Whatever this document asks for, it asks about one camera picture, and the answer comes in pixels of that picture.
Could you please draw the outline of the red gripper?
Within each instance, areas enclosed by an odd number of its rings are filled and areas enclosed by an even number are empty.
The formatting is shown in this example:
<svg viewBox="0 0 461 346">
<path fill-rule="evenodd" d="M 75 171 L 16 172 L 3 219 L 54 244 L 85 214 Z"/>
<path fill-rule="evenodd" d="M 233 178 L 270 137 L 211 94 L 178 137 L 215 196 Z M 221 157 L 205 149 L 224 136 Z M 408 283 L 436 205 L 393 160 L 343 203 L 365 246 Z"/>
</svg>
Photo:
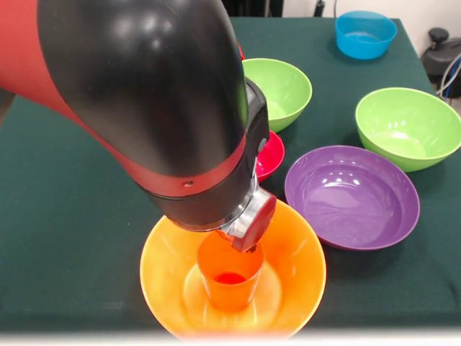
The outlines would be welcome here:
<svg viewBox="0 0 461 346">
<path fill-rule="evenodd" d="M 272 216 L 274 215 L 277 199 L 275 196 L 269 196 L 268 201 L 257 210 L 256 216 L 253 217 L 243 238 L 235 237 L 232 247 L 239 252 L 254 253 L 257 250 L 257 243 L 264 235 L 268 228 Z"/>
</svg>

